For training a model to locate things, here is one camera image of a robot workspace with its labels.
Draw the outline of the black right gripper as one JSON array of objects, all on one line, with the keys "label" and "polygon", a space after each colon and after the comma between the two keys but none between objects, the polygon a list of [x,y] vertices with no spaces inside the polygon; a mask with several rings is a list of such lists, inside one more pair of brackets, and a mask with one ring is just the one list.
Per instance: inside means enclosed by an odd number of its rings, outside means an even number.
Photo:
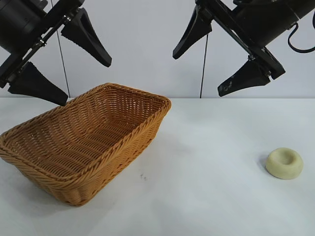
[{"label": "black right gripper", "polygon": [[276,79],[285,73],[283,66],[266,45],[298,21],[289,5],[240,4],[233,10],[220,0],[197,0],[189,24],[173,50],[173,58],[181,57],[194,43],[212,31],[218,23],[248,54],[248,60],[237,72],[218,86],[220,97],[233,92],[265,86],[269,76]]}]

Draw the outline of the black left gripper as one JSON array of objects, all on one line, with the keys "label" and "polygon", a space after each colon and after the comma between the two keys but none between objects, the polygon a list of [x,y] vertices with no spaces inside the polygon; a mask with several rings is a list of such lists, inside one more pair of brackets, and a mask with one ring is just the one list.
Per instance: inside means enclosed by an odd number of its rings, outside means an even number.
[{"label": "black left gripper", "polygon": [[111,56],[100,42],[82,0],[60,0],[49,12],[46,0],[2,0],[0,2],[0,46],[10,56],[0,66],[0,87],[10,84],[11,94],[40,98],[65,106],[68,95],[51,83],[32,62],[31,57],[46,45],[62,26],[63,37],[72,41],[102,65],[109,67]]}]

